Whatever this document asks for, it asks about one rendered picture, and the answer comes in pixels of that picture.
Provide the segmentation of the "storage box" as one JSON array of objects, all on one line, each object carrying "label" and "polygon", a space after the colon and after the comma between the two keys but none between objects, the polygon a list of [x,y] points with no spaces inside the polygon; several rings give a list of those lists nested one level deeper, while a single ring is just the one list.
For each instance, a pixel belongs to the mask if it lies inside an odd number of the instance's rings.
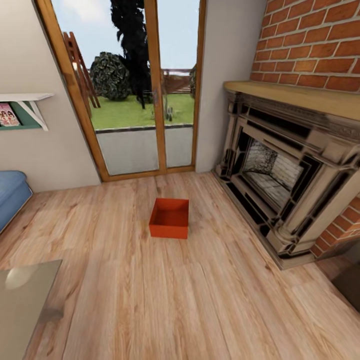
[{"label": "storage box", "polygon": [[149,227],[151,237],[188,239],[189,200],[156,198]]}]

